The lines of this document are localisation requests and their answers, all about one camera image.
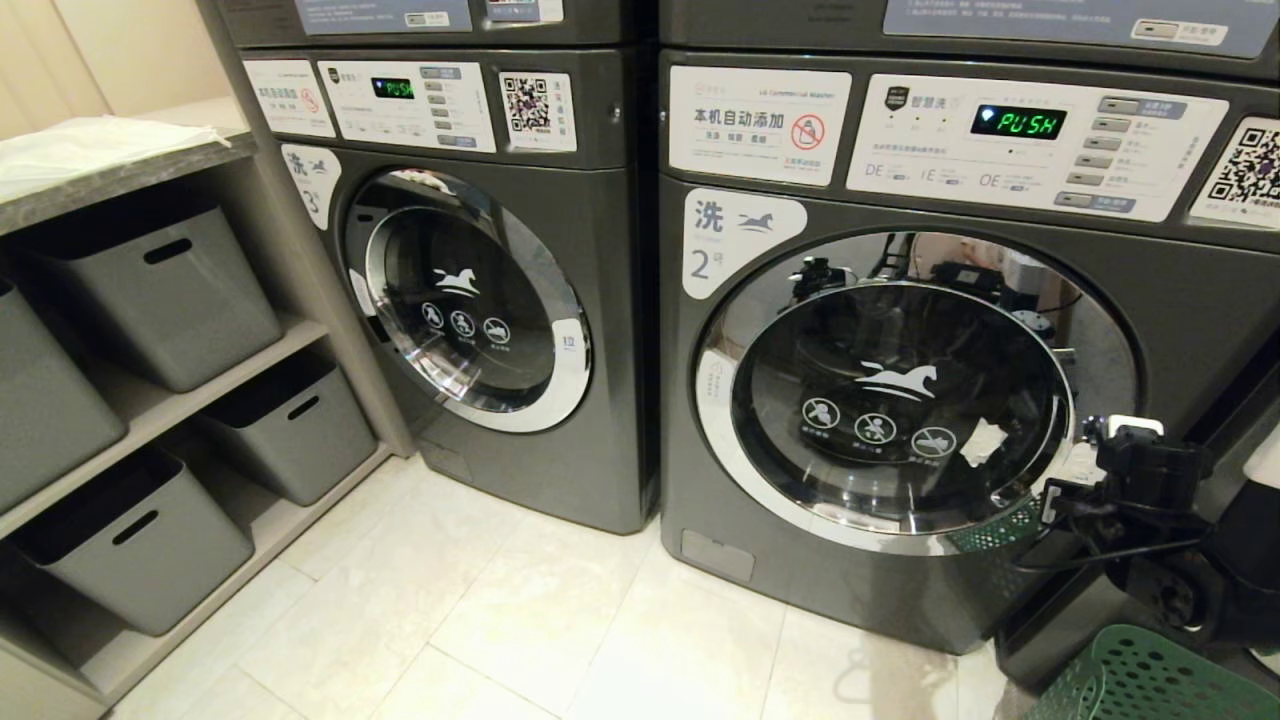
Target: white tile floor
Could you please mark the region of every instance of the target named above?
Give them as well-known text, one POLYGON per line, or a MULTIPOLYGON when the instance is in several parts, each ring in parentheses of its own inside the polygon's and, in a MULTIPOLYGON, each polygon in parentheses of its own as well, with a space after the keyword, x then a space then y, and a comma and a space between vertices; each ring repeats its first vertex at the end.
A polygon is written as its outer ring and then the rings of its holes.
POLYGON ((115 720, 988 720, 954 659, 392 459, 200 628, 115 720))

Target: wall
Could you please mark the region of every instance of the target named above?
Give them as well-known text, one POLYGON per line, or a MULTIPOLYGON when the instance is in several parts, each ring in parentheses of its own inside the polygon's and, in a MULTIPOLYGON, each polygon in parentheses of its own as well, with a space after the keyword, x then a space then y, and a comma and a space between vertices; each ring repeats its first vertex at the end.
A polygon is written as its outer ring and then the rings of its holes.
POLYGON ((195 0, 0 0, 0 138, 229 95, 195 0))

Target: gray storage bin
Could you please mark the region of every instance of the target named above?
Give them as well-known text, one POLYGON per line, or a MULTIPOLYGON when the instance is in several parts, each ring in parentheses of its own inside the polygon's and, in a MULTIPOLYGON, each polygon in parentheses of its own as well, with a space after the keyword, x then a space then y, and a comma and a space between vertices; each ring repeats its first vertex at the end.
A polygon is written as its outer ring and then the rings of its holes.
POLYGON ((143 633, 161 635, 253 555, 178 459, 143 448, 13 536, 18 550, 143 633))
POLYGON ((18 288, 0 278, 0 512, 124 436, 18 288))
POLYGON ((378 446, 342 369, 298 352, 200 414, 200 425, 248 478, 311 505, 378 446))
POLYGON ((221 209, 152 188, 23 231, 68 316, 133 372, 200 387, 280 338, 221 209))

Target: dryer control panel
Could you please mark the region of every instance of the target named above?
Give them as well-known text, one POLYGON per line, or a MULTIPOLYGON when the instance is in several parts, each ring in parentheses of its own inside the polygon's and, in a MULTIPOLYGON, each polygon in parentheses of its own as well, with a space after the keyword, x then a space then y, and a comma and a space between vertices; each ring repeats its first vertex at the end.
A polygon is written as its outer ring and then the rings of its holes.
POLYGON ((870 78, 846 187, 1158 223, 1225 100, 978 78, 870 78))

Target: stacked dryer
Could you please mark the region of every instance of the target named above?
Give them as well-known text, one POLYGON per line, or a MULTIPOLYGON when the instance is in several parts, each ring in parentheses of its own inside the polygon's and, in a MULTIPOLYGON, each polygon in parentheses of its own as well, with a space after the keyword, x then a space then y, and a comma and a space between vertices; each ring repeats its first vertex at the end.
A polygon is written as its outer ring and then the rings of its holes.
POLYGON ((643 14, 627 0, 219 5, 426 462, 641 529, 657 496, 643 14))
POLYGON ((663 3, 663 543, 970 651, 1078 419, 1181 434, 1280 319, 1280 6, 739 8, 663 3))

